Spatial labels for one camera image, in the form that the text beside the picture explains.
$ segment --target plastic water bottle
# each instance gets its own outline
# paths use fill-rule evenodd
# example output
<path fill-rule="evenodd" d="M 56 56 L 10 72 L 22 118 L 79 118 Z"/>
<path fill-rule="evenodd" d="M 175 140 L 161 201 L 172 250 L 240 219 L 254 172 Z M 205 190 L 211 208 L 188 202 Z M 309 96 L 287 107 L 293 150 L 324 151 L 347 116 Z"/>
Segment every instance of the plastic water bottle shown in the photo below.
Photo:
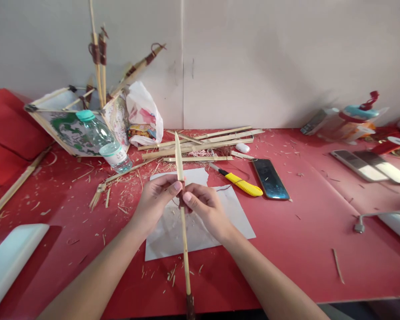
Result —
<path fill-rule="evenodd" d="M 99 153 L 118 173 L 124 173 L 132 167 L 132 161 L 121 144 L 110 132 L 105 124 L 97 120 L 90 110 L 76 113 L 77 118 L 84 124 L 86 135 Z"/>

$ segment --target red table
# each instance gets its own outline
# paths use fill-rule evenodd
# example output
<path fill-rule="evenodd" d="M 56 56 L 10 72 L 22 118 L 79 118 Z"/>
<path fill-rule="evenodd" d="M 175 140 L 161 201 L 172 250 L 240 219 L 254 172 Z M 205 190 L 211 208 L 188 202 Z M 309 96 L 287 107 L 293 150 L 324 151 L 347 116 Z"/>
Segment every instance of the red table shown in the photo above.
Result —
<path fill-rule="evenodd" d="M 267 130 L 250 146 L 250 155 L 272 159 L 293 199 L 252 198 L 235 188 L 257 236 L 251 242 L 317 303 L 400 297 L 400 237 L 376 217 L 365 220 L 364 234 L 353 232 L 354 216 L 359 213 L 400 210 L 400 186 L 367 183 L 328 155 L 335 149 L 361 150 L 365 145 L 325 144 L 298 130 Z M 130 183 L 114 184 L 110 207 L 105 208 L 102 195 L 91 212 L 88 204 L 98 183 L 112 172 L 100 158 L 84 158 L 78 163 L 58 146 L 52 151 L 1 215 L 0 243 L 19 224 L 47 223 L 51 227 L 0 304 L 0 319 L 37 316 L 102 250 L 102 235 L 108 243 L 130 220 L 141 192 L 140 178 L 144 184 L 157 166 L 153 161 L 141 169 L 140 178 L 133 172 L 128 175 Z M 54 154 L 57 161 L 48 165 Z M 129 155 L 135 164 L 142 162 L 135 148 Z M 388 158 L 400 168 L 399 159 Z M 229 162 L 219 165 L 247 179 Z M 250 182 L 259 183 L 248 160 L 231 163 L 248 172 Z M 165 166 L 160 164 L 157 171 Z M 198 166 L 185 164 L 184 168 Z M 208 173 L 209 186 L 228 184 L 216 171 Z M 128 207 L 129 215 L 119 210 L 118 204 Z M 49 209 L 48 214 L 40 215 Z M 338 277 L 332 248 L 337 251 L 345 285 Z M 145 244 L 117 286 L 104 319 L 185 312 L 181 260 L 172 256 L 144 262 L 144 255 Z M 189 259 L 197 313 L 260 306 L 223 247 L 191 252 Z M 166 278 L 175 263 L 172 288 Z M 143 267 L 146 274 L 142 279 Z"/>

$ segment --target hand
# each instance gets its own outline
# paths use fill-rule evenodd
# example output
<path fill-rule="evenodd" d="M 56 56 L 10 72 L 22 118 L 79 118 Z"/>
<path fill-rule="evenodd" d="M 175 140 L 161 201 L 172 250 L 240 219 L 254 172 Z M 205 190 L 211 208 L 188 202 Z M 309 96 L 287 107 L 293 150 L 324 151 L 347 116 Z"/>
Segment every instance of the hand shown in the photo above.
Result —
<path fill-rule="evenodd" d="M 167 174 L 147 182 L 135 213 L 129 222 L 131 228 L 145 238 L 155 229 L 164 207 L 182 189 L 177 175 Z"/>
<path fill-rule="evenodd" d="M 224 244 L 234 226 L 225 215 L 216 190 L 193 183 L 185 187 L 182 198 L 185 204 L 200 216 L 212 236 Z"/>

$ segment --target white paper sheet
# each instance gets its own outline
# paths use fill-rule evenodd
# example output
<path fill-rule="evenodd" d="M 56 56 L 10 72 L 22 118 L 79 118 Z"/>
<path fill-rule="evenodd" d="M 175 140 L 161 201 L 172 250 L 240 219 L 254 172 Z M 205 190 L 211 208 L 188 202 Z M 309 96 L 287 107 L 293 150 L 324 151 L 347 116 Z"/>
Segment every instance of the white paper sheet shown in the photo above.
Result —
<path fill-rule="evenodd" d="M 154 175 L 151 179 L 164 174 L 166 173 Z M 184 175 L 187 177 L 187 185 L 193 182 L 207 185 L 208 173 L 204 168 L 184 170 Z M 215 187 L 215 189 L 225 189 L 226 187 L 227 186 Z M 218 196 L 224 207 L 225 214 L 229 217 L 234 226 L 247 239 L 256 238 L 232 186 L 226 190 L 219 191 Z M 174 198 L 174 201 L 177 204 L 179 203 L 177 198 Z M 182 223 L 177 204 L 175 205 L 171 201 L 166 205 L 164 208 L 164 214 L 157 223 L 156 229 L 148 236 L 145 250 L 145 261 L 183 253 Z M 207 231 L 200 217 L 196 213 L 193 212 L 191 214 L 186 214 L 185 223 L 187 228 L 187 244 L 189 252 L 220 245 L 220 243 Z"/>

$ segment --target smartphone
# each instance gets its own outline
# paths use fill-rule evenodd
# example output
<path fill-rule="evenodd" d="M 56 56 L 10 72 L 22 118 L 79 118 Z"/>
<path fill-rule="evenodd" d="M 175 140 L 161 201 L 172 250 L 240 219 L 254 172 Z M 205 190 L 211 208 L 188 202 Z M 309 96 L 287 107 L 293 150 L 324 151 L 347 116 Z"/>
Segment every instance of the smartphone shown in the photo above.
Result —
<path fill-rule="evenodd" d="M 261 181 L 262 189 L 269 199 L 289 200 L 288 191 L 281 182 L 276 169 L 268 159 L 253 159 L 253 166 Z"/>
<path fill-rule="evenodd" d="M 387 176 L 347 150 L 335 150 L 330 154 L 368 182 L 388 180 Z"/>
<path fill-rule="evenodd" d="M 354 154 L 361 160 L 381 171 L 390 178 L 392 182 L 400 184 L 400 170 L 394 167 L 391 163 L 385 161 L 376 153 L 370 151 L 355 151 Z"/>

